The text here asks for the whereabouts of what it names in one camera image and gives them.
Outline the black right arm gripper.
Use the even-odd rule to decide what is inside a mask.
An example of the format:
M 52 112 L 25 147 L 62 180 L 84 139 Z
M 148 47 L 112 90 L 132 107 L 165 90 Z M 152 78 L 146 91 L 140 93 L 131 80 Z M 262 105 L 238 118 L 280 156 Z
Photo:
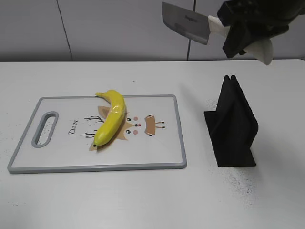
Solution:
M 287 32 L 304 13 L 303 0 L 224 1 L 217 12 L 223 26 L 230 26 L 223 51 L 228 58 L 244 55 L 250 43 Z

